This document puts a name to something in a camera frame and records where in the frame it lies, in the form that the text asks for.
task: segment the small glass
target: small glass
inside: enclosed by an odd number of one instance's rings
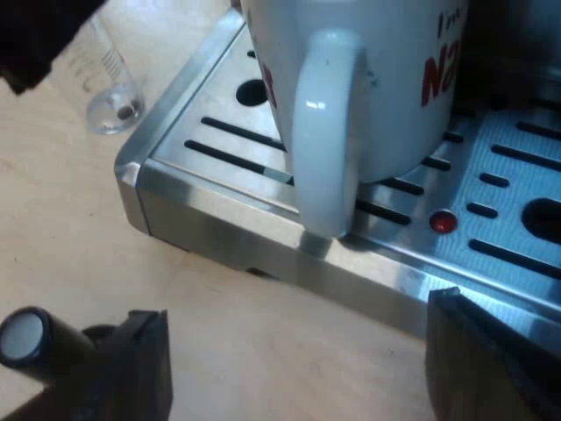
[[[95,133],[122,132],[144,112],[142,93],[97,15],[54,60],[49,80]]]

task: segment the white mug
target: white mug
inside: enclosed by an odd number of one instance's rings
[[[467,0],[242,0],[301,221],[351,226],[359,182],[401,175],[448,124]]]

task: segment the black cylinder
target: black cylinder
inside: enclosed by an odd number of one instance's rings
[[[18,310],[0,325],[0,363],[45,385],[95,352],[86,335],[37,307]]]

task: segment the wooden countertop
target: wooden countertop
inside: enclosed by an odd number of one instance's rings
[[[228,6],[105,6],[148,107]],[[0,82],[0,127],[1,318],[36,304],[85,327],[169,309],[172,420],[434,419],[421,341],[135,231],[113,175],[131,131],[89,133],[48,82],[21,97]],[[0,417],[39,391],[0,367]]]

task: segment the stainless steel tray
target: stainless steel tray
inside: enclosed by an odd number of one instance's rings
[[[298,222],[268,103],[236,98],[260,80],[253,55],[243,19],[229,11],[131,136],[115,172],[132,225],[421,337],[429,292],[458,285],[561,354],[561,245],[543,231],[561,203],[557,103],[459,103],[433,155],[402,177],[363,185],[352,233],[327,241]],[[458,229],[431,228],[440,210]]]

